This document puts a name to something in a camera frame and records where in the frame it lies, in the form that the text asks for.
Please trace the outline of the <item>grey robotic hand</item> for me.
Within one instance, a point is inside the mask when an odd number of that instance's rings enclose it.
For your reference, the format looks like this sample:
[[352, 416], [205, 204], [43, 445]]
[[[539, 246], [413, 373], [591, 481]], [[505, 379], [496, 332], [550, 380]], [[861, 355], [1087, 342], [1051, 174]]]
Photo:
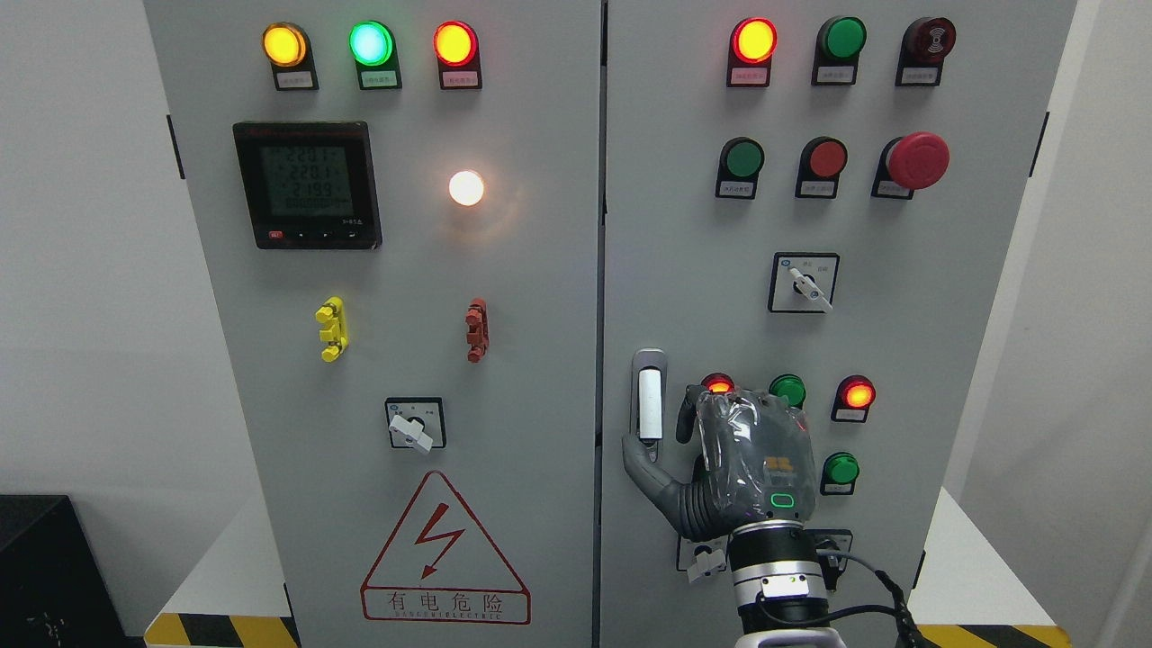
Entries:
[[702, 442], [704, 474], [680, 482], [650, 461], [635, 434], [621, 439], [632, 483], [679, 537], [703, 542], [770, 520], [806, 523], [814, 515], [818, 469], [806, 414], [786, 399], [735, 389], [685, 389], [688, 434]]

